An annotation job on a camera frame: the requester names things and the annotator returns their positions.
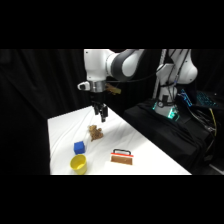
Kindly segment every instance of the red object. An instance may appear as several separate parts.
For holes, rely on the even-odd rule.
[[[111,153],[111,155],[115,155],[115,156],[127,156],[127,157],[134,157],[132,155],[124,155],[124,154],[117,154],[117,153]]]

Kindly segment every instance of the yellow cup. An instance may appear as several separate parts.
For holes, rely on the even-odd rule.
[[[71,162],[70,167],[78,174],[84,175],[87,171],[87,161],[84,155],[75,156]]]

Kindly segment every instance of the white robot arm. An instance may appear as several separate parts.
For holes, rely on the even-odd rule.
[[[95,114],[101,114],[102,122],[108,116],[105,102],[106,78],[114,77],[126,82],[135,76],[138,65],[146,49],[127,49],[116,54],[109,49],[85,49],[84,60],[87,72],[87,82],[78,85],[79,90],[90,91]],[[173,118],[175,114],[174,99],[177,83],[189,84],[197,77],[197,69],[191,61],[190,49],[176,49],[172,54],[173,63],[161,65],[157,73],[160,80],[160,96],[155,106],[155,112]]]
[[[90,91],[95,114],[101,114],[102,122],[108,116],[105,102],[106,78],[114,77],[118,81],[131,80],[145,53],[145,49],[127,49],[116,54],[109,49],[85,49],[84,61],[87,82],[78,85],[79,90]]]

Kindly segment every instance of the white table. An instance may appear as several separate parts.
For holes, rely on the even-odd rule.
[[[90,125],[102,128],[104,138],[91,142],[88,132]],[[134,155],[134,166],[142,171],[141,174],[190,175],[110,109],[105,123],[101,123],[100,115],[95,116],[92,107],[87,107],[49,119],[48,129],[52,175],[75,175],[70,168],[70,161],[75,156],[74,143],[80,141],[86,146],[86,175],[105,174],[105,164],[110,161],[110,154],[114,149],[131,151]]]

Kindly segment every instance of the toy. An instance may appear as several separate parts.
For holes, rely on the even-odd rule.
[[[101,133],[102,129],[101,128],[97,129],[96,125],[90,126],[89,127],[89,132],[90,132],[90,136],[92,138],[91,142],[94,141],[94,140],[103,138],[103,133]]]

